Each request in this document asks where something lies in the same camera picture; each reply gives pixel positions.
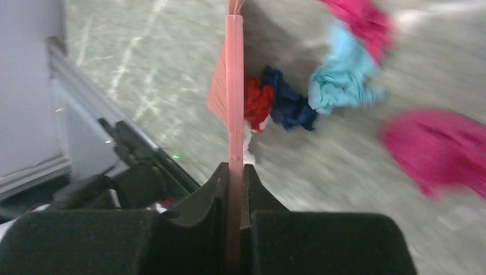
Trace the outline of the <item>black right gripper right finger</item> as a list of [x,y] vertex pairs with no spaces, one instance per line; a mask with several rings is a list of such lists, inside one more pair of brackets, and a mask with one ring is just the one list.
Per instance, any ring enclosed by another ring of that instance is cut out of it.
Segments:
[[295,212],[244,167],[242,274],[417,273],[405,237],[378,213]]

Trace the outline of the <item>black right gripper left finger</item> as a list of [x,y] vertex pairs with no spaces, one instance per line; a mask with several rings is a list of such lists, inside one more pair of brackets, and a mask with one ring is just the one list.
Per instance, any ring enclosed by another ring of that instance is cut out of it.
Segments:
[[1,240],[2,274],[221,274],[229,169],[174,208],[39,211]]

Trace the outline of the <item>pink plastic hand brush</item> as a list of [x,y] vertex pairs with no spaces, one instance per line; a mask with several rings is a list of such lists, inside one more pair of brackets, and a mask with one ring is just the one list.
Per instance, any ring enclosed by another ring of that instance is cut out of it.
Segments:
[[226,205],[225,274],[240,274],[240,224],[244,172],[243,1],[229,0],[225,39],[216,59],[207,108],[226,126],[229,137],[229,185]]

